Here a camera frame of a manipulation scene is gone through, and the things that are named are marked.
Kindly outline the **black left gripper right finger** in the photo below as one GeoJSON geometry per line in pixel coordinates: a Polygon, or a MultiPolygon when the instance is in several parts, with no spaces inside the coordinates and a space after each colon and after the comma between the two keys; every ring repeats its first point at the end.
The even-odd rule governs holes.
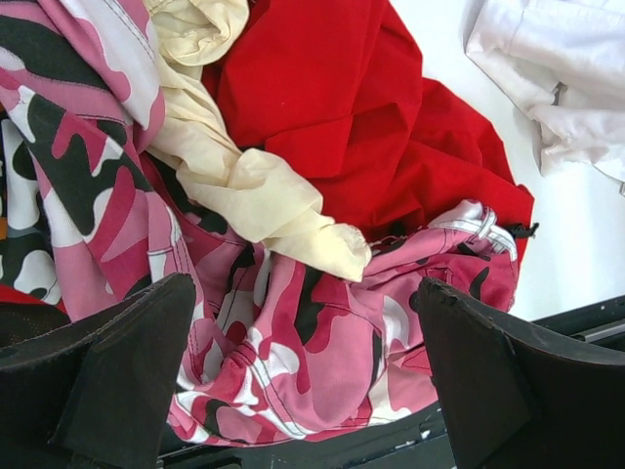
{"type": "Polygon", "coordinates": [[[460,468],[624,464],[624,301],[527,321],[427,278],[416,294],[460,468]]]}

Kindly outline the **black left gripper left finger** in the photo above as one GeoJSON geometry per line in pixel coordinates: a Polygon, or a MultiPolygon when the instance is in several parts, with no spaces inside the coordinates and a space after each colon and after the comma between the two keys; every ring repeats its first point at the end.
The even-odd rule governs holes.
{"type": "Polygon", "coordinates": [[[174,274],[79,321],[1,307],[1,464],[152,468],[195,305],[174,274]]]}

